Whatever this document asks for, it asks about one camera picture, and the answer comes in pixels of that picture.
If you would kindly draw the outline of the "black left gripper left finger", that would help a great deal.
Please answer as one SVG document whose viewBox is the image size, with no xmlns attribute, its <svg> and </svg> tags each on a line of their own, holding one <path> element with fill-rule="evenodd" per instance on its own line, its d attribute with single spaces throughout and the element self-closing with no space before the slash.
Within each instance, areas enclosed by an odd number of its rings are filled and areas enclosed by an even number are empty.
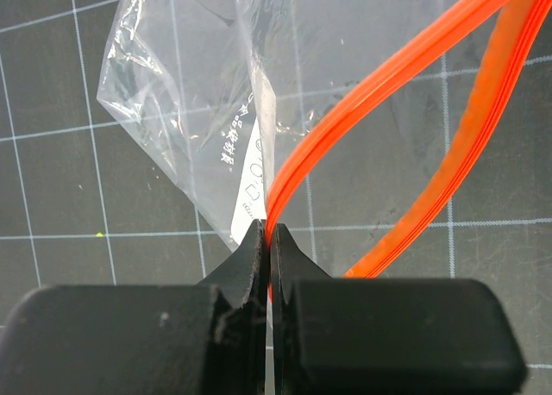
<svg viewBox="0 0 552 395">
<path fill-rule="evenodd" d="M 4 394 L 262 394 L 265 224 L 195 285 L 57 285 L 10 312 Z"/>
</svg>

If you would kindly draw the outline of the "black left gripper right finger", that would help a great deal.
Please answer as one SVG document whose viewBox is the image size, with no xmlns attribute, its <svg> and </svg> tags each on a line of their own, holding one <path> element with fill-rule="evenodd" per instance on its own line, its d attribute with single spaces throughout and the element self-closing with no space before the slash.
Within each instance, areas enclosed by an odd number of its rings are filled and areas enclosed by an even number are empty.
<svg viewBox="0 0 552 395">
<path fill-rule="evenodd" d="M 285 225 L 271 239 L 278 394 L 516 394 L 527 366 L 502 304 L 474 279 L 343 279 Z"/>
</svg>

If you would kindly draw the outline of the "clear bag with orange zipper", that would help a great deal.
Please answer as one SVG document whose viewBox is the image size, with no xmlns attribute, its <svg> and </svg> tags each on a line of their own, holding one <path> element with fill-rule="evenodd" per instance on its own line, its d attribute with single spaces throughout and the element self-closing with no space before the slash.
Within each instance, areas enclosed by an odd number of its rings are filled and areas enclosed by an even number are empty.
<svg viewBox="0 0 552 395">
<path fill-rule="evenodd" d="M 249 224 L 286 225 L 336 277 L 503 272 L 495 238 L 527 200 L 505 160 L 466 200 L 510 120 L 551 0 L 119 0 L 97 100 L 110 230 L 145 240 L 121 283 L 211 273 Z"/>
</svg>

